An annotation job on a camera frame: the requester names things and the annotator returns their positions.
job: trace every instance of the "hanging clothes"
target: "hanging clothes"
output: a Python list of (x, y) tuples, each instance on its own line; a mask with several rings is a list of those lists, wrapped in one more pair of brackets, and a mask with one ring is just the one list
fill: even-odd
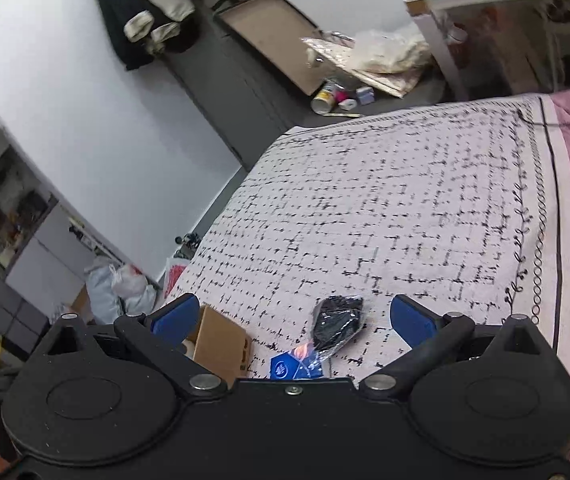
[(98, 0), (107, 33), (126, 70), (165, 50), (183, 52), (199, 36), (191, 0)]

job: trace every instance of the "white cabinet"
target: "white cabinet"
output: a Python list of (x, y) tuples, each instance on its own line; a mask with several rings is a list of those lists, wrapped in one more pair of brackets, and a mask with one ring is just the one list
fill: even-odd
[(69, 226), (67, 212), (58, 204), (36, 231), (36, 239), (84, 281), (83, 270), (94, 261), (94, 253), (69, 232)]
[(47, 317), (71, 304), (84, 282), (33, 237), (6, 279), (7, 285)]
[(69, 232), (60, 204), (47, 215), (7, 276), (6, 282), (25, 300), (50, 316), (61, 304), (71, 304), (84, 285), (83, 269), (94, 253)]

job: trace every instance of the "bed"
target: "bed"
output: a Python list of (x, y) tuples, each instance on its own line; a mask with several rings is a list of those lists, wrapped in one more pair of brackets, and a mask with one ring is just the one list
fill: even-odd
[(570, 373), (570, 92), (411, 108), (281, 136), (174, 286), (242, 325), (249, 375), (309, 338), (316, 302), (359, 294), (331, 358), (355, 382), (408, 351), (395, 294), (478, 323), (530, 316)]

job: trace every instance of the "round pad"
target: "round pad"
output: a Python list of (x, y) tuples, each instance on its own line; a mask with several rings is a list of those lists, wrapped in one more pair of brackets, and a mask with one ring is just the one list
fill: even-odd
[(437, 368), (414, 386), (409, 404), (437, 446), (473, 462), (529, 463), (570, 442), (570, 378), (536, 355), (504, 352)]
[[(91, 402), (78, 402), (90, 397)], [(89, 420), (107, 415), (120, 402), (120, 386), (107, 379), (81, 377), (57, 384), (47, 396), (47, 405), (60, 416)]]
[(139, 452), (172, 420), (177, 400), (158, 372), (73, 352), (30, 361), (2, 405), (20, 450), (48, 462), (100, 465)]

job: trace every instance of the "black wire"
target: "black wire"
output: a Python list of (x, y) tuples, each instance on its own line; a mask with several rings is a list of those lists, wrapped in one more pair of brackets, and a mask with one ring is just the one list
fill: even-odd
[(526, 124), (531, 124), (532, 126), (570, 126), (570, 121), (567, 123), (535, 123), (523, 117), (523, 112), (521, 110), (517, 110), (516, 114), (518, 115), (519, 119)]

